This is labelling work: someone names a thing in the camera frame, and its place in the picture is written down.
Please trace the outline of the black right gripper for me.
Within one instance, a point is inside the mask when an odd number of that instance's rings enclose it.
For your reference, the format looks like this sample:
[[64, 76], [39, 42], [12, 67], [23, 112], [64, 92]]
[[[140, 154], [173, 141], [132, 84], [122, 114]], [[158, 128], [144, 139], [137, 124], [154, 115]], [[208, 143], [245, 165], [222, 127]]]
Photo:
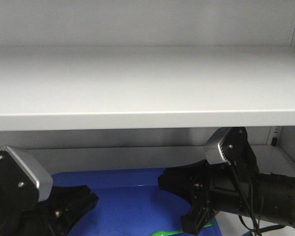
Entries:
[[[202, 190], [206, 175], [209, 191]], [[159, 189], [190, 203], [181, 217], [182, 230], [199, 234], [219, 211], [241, 216], [261, 213], [261, 176], [256, 156], [247, 143], [241, 157], [232, 163], [210, 165], [207, 160], [171, 167], [158, 177]]]

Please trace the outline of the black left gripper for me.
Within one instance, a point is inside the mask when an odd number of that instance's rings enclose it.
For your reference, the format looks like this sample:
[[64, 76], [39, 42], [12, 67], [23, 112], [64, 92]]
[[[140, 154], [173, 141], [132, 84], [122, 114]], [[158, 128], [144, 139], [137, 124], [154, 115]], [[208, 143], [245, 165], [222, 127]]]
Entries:
[[37, 202], [32, 187], [0, 184], [0, 236], [66, 236], [98, 201], [86, 185], [54, 186], [47, 200]]

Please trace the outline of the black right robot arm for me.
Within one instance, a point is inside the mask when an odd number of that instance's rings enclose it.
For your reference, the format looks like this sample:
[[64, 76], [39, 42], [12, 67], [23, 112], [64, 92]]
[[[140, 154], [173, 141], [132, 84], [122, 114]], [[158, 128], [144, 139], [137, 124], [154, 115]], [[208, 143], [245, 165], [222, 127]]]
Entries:
[[257, 159], [245, 145], [230, 163], [167, 168], [159, 188], [186, 200], [191, 208], [180, 220], [184, 232], [198, 235], [219, 212], [249, 217], [258, 235], [285, 226], [295, 228], [295, 177], [259, 172]]

